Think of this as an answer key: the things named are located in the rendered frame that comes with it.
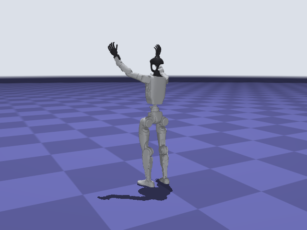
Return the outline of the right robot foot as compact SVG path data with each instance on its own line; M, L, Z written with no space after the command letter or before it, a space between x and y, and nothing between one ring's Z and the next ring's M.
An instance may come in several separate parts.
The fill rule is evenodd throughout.
M160 182L163 182L164 184L169 184L169 179L165 177L165 179L160 178L159 179Z

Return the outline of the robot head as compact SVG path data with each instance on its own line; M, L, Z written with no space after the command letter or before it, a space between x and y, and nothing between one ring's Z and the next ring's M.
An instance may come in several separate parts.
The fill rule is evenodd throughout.
M150 63L151 63L151 71L154 73L154 76L162 77L158 68L159 68L160 64L164 64L163 60L159 57L154 57L150 60ZM152 65L157 66L156 70L153 70Z

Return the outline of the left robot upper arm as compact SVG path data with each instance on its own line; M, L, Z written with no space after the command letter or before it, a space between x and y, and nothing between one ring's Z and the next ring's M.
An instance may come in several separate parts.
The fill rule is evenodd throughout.
M147 75L143 75L143 74L139 74L139 73L132 73L132 70L129 74L125 73L128 77L131 77L133 79L136 79L136 80L139 80L140 82L142 83L145 83L145 84L149 84L150 83L150 80L151 78L149 78Z

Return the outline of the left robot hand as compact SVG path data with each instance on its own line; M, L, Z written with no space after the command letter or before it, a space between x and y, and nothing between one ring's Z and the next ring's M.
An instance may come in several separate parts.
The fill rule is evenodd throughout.
M115 58L117 56L120 60L120 56L117 52L117 47L118 47L118 45L116 45L116 48L115 48L114 42L113 42L113 43L109 44L108 49L109 49L110 53L114 56L113 58Z

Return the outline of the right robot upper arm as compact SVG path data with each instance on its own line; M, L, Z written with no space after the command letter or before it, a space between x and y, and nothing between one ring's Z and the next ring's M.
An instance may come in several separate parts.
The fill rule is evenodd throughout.
M158 69L158 70L160 71L160 74L163 75L163 76L166 78L166 83L168 84L168 79L169 79L169 77L163 72L163 69L162 69L162 68L160 68L160 69Z

